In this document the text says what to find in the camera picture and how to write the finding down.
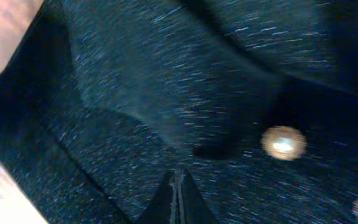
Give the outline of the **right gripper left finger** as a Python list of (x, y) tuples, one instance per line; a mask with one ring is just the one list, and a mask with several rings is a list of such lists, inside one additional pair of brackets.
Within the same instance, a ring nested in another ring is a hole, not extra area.
[(177, 223), (177, 179), (175, 171), (167, 171), (148, 207), (135, 224)]

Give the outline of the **black velvet garment with buttons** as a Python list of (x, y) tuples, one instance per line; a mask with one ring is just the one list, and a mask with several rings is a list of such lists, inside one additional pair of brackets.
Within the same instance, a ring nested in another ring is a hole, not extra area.
[(358, 1), (44, 1), (0, 162), (49, 223), (135, 223), (180, 169), (219, 223), (358, 223)]

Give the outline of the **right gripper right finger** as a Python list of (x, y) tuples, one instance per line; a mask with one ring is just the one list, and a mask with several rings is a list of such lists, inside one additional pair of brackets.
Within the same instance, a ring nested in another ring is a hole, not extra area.
[(180, 224), (219, 224), (187, 169), (177, 171), (177, 189)]

